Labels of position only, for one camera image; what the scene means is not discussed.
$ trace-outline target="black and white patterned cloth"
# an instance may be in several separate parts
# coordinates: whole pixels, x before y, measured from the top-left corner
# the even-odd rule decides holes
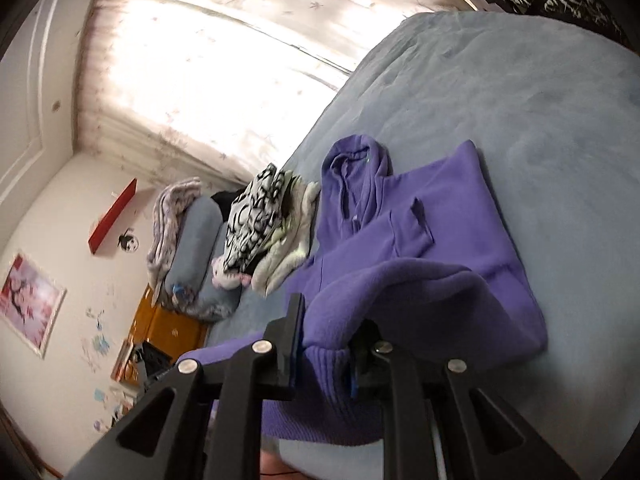
[[[231,205],[226,227],[223,270],[244,272],[282,222],[287,174],[269,164]]]
[[[613,14],[600,0],[508,0],[523,14],[546,16],[573,23],[623,43],[623,32]]]

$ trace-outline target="hoodie pocket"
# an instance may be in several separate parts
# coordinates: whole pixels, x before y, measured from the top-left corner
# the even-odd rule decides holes
[[[434,244],[424,205],[418,198],[409,206],[392,209],[390,221],[397,256],[419,258]]]

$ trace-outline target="floral curtain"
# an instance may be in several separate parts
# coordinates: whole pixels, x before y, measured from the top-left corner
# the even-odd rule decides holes
[[[96,0],[77,141],[140,177],[212,189],[282,165],[364,55],[463,0]]]

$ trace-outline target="folded blanket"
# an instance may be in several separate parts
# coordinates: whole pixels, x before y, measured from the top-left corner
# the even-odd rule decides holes
[[[320,185],[308,185],[297,178],[291,187],[291,211],[283,222],[287,230],[269,248],[255,267],[252,289],[263,296],[271,294],[295,269],[304,263],[311,247],[311,222],[316,212]]]
[[[185,209],[201,192],[200,179],[194,177],[165,187],[156,199],[153,214],[154,240],[146,255],[146,272],[149,285],[154,290],[153,304],[158,300],[161,283],[174,261],[180,219]]]

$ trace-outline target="black cloth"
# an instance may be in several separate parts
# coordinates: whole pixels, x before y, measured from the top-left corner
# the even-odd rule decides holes
[[[222,221],[227,222],[229,220],[229,214],[231,213],[231,203],[238,198],[242,192],[242,189],[237,191],[219,191],[214,195],[211,195],[211,199],[218,204],[220,212],[222,213]]]

